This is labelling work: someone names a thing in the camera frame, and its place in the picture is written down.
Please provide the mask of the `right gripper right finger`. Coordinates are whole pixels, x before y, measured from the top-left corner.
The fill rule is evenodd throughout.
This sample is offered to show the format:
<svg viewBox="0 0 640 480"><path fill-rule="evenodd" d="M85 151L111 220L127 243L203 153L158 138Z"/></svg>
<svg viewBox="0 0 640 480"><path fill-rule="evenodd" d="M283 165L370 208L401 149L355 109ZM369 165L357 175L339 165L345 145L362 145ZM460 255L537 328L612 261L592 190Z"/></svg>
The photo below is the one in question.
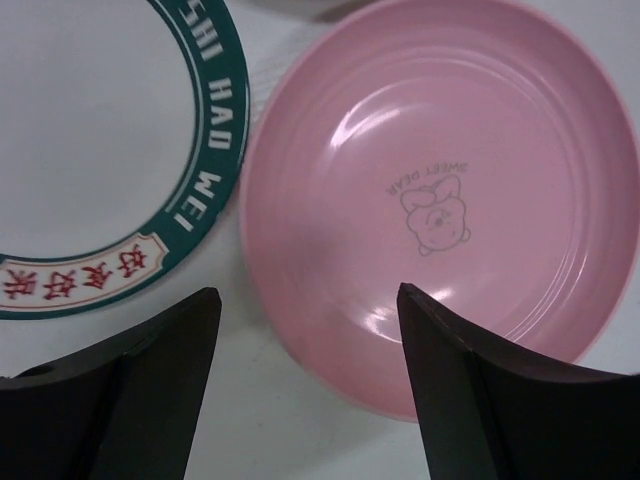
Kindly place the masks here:
<svg viewBox="0 0 640 480"><path fill-rule="evenodd" d="M559 361L404 283L397 309L434 479L635 479L639 379Z"/></svg>

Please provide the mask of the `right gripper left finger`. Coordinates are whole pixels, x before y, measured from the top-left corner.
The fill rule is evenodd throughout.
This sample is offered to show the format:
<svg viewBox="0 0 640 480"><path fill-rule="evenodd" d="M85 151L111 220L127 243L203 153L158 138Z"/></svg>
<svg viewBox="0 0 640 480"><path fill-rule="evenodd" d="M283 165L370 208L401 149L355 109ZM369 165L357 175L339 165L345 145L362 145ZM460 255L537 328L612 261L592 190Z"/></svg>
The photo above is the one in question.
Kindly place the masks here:
<svg viewBox="0 0 640 480"><path fill-rule="evenodd" d="M101 342L1 380L4 479L181 479L218 337L203 288Z"/></svg>

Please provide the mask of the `pink plate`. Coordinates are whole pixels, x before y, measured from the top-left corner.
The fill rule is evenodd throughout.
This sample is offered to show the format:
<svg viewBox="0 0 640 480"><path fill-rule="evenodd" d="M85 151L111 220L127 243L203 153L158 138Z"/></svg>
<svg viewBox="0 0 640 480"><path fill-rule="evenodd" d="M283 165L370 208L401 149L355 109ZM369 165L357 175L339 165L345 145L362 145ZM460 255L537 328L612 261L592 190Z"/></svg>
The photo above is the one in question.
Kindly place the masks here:
<svg viewBox="0 0 640 480"><path fill-rule="evenodd" d="M639 145L604 69L541 11L377 1L279 82L250 141L240 224L287 353L411 422L400 285L578 360L634 269Z"/></svg>

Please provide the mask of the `green rimmed plate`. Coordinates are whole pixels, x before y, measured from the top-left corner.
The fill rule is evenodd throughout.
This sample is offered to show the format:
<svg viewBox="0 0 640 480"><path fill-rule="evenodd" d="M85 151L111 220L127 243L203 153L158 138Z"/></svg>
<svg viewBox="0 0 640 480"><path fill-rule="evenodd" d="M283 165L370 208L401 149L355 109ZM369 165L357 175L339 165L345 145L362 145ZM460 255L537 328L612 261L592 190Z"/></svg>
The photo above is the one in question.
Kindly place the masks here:
<svg viewBox="0 0 640 480"><path fill-rule="evenodd" d="M1 5L1 315L76 314L151 286L241 170L247 65L222 1Z"/></svg>

